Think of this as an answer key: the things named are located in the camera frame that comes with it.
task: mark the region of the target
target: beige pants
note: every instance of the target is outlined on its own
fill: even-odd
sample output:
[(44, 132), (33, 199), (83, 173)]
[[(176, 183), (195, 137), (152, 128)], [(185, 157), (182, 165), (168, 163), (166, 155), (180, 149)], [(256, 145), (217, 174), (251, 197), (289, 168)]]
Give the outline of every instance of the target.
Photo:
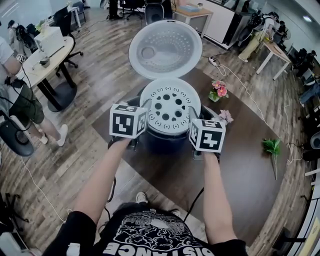
[(248, 59), (250, 57), (250, 55), (253, 53), (253, 51), (255, 51), (257, 49), (257, 47), (260, 45), (260, 42), (263, 41), (264, 37), (265, 37), (264, 31), (256, 32), (254, 34), (252, 40), (250, 41), (250, 43), (243, 50), (243, 52), (241, 52), (241, 54), (239, 55), (239, 58), (241, 58), (243, 60)]

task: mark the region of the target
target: green shorts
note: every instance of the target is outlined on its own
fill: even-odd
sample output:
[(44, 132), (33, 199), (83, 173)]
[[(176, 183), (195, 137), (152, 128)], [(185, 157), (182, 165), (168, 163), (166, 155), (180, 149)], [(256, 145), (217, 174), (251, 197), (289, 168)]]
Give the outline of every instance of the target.
[(29, 121), (38, 125), (45, 119), (41, 103), (27, 85), (22, 87), (19, 97), (9, 110), (9, 115), (16, 116), (25, 127)]

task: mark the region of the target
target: dark wooden table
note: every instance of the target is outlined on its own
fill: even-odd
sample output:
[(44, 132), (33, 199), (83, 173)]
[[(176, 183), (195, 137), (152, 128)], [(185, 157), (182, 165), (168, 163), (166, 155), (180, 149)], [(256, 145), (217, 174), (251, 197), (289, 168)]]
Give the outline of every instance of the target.
[[(262, 229), (276, 200), (289, 151), (281, 142), (275, 180), (271, 157), (264, 153), (262, 140), (278, 137), (264, 121), (230, 92), (229, 98), (220, 99), (218, 102), (210, 101), (208, 94), (212, 87), (212, 79), (202, 71), (194, 68), (181, 79), (194, 87), (204, 106), (216, 113), (229, 110), (234, 118), (226, 127), (220, 167), (232, 208), (235, 233), (250, 246)], [(123, 100), (136, 96), (147, 84), (141, 84)], [(93, 124), (107, 142), (110, 140), (109, 115), (108, 110)], [(192, 160), (192, 146), (188, 142), (180, 152), (173, 155), (152, 154), (140, 144), (136, 152), (127, 150), (123, 159), (151, 185), (186, 211), (204, 186), (203, 161)], [(203, 196), (199, 198), (191, 214), (203, 221)]]

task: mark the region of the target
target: cube with marker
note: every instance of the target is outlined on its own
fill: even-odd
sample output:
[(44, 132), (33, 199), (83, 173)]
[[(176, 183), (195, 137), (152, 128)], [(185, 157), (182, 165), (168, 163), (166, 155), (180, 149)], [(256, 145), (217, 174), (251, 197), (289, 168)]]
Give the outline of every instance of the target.
[(113, 104), (109, 132), (112, 136), (135, 139), (147, 128), (147, 107)]
[(220, 153), (226, 135), (226, 126), (213, 120), (193, 118), (189, 140), (197, 151)]

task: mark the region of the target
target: ceiling light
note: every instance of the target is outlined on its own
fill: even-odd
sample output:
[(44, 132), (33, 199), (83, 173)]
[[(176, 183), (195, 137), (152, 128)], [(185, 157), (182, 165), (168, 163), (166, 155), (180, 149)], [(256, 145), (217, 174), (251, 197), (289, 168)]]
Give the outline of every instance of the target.
[(303, 16), (303, 18), (306, 22), (312, 22), (312, 20), (308, 16)]

